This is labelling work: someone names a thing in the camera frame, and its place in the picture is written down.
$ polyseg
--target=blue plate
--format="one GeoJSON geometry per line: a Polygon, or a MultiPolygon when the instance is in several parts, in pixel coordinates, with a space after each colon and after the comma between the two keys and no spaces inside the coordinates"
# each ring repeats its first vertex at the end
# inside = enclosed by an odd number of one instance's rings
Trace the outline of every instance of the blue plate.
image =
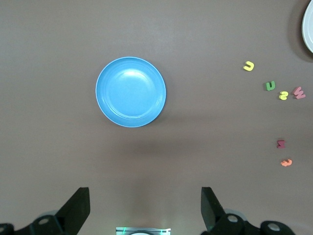
{"type": "Polygon", "coordinates": [[[101,71],[96,83],[96,98],[101,111],[112,122],[139,127],[161,113],[166,88],[161,74],[148,61],[122,57],[101,71]]]}

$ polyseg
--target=plate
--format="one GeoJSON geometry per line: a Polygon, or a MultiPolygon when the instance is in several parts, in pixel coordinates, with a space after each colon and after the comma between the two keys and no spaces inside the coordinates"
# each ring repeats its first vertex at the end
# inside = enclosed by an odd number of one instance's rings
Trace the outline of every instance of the plate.
{"type": "Polygon", "coordinates": [[[122,57],[101,71],[96,99],[112,122],[139,127],[152,122],[162,111],[166,88],[160,72],[148,61],[122,57]]]}
{"type": "Polygon", "coordinates": [[[311,1],[304,13],[302,21],[302,36],[307,48],[313,52],[313,1],[311,1]]]}

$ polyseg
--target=white plate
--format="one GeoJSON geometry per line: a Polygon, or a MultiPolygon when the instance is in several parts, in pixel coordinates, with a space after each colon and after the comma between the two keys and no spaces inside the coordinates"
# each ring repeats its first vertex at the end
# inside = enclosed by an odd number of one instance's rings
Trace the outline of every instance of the white plate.
{"type": "Polygon", "coordinates": [[[313,0],[307,7],[302,21],[302,36],[305,45],[313,53],[313,0]]]}

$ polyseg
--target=gray table surface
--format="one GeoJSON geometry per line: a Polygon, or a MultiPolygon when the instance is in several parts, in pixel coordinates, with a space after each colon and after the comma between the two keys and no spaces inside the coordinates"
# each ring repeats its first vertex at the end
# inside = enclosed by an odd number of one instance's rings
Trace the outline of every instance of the gray table surface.
{"type": "Polygon", "coordinates": [[[313,235],[308,4],[0,1],[0,222],[22,228],[89,187],[80,235],[124,226],[199,235],[210,186],[255,226],[278,220],[313,235]],[[95,99],[99,73],[123,56],[148,60],[166,83],[166,105],[144,127],[112,123],[95,99]],[[298,86],[306,98],[278,99],[298,86]]]}

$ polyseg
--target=plate rim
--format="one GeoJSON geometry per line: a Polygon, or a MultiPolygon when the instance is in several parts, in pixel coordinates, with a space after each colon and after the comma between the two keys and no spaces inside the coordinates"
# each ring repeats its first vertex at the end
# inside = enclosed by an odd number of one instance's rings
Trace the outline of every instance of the plate rim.
{"type": "Polygon", "coordinates": [[[307,30],[305,30],[305,27],[309,24],[308,18],[312,14],[313,14],[313,0],[310,1],[309,5],[307,6],[307,9],[304,12],[303,20],[302,20],[303,41],[304,41],[304,44],[306,45],[306,47],[310,50],[310,52],[313,53],[313,41],[310,39],[309,34],[306,32],[307,30]]]}

